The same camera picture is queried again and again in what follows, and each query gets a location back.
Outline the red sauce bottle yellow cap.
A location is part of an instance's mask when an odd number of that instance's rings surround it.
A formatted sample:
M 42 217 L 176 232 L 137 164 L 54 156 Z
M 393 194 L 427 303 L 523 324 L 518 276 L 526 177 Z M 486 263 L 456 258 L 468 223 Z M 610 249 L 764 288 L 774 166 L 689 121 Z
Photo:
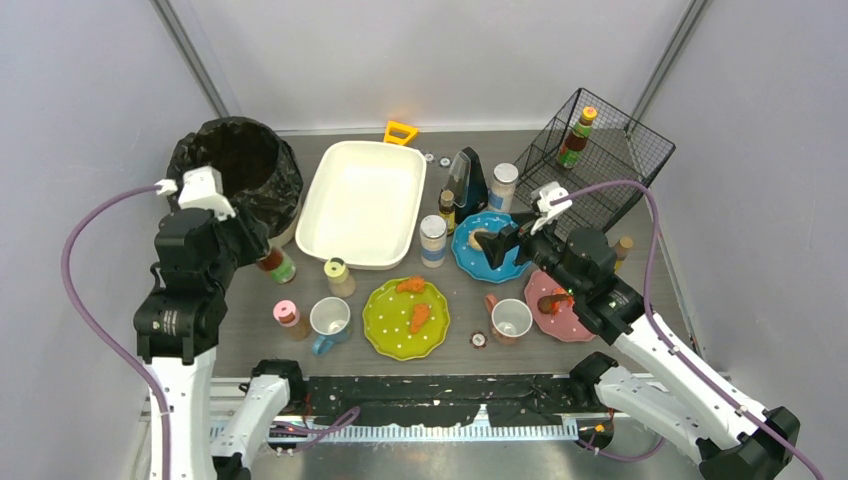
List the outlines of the red sauce bottle yellow cap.
M 294 261 L 278 247 L 272 247 L 266 257 L 256 262 L 256 266 L 277 284 L 288 283 L 296 275 Z

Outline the yellow label oil bottle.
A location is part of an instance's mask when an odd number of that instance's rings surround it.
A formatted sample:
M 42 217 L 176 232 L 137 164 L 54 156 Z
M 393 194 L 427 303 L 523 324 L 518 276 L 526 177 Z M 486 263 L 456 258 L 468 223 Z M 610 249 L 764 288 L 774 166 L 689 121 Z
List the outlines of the yellow label oil bottle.
M 456 228 L 455 220 L 455 195 L 449 189 L 443 189 L 439 196 L 439 215 L 443 218 L 447 228 L 447 235 L 451 236 Z

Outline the yellow oil bottle brown cap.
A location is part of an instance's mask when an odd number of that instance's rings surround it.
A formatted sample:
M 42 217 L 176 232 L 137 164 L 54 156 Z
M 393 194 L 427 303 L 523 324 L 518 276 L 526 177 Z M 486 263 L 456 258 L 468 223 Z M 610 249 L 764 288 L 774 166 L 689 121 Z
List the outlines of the yellow oil bottle brown cap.
M 618 271 L 624 261 L 627 259 L 631 249 L 634 247 L 634 240 L 630 236 L 622 236 L 613 246 L 616 254 L 616 262 L 614 270 Z

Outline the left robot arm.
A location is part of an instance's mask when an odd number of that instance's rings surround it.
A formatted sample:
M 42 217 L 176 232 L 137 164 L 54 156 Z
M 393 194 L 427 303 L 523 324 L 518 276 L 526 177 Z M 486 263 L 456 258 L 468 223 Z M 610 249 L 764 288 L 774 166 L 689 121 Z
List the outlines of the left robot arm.
M 307 393 L 297 362 L 262 360 L 222 436 L 211 435 L 211 378 L 225 294 L 239 268 L 268 256 L 267 235 L 267 226 L 243 206 L 223 220 L 192 207 L 160 222 L 155 286 L 134 315 L 137 354 L 156 381 L 152 479 L 251 478 L 274 418 Z

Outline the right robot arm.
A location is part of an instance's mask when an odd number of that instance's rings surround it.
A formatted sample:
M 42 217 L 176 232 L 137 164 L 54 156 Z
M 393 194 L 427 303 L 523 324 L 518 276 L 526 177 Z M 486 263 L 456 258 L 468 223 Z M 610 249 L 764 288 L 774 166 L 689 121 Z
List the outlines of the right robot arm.
M 595 352 L 570 374 L 603 405 L 623 412 L 675 445 L 705 479 L 774 479 L 792 459 L 800 430 L 787 408 L 767 409 L 717 374 L 687 347 L 642 295 L 614 272 L 616 253 L 600 230 L 577 228 L 567 239 L 553 226 L 507 225 L 477 232 L 490 266 L 514 253 L 571 293 L 579 322 L 638 362 L 662 384 L 645 384 Z

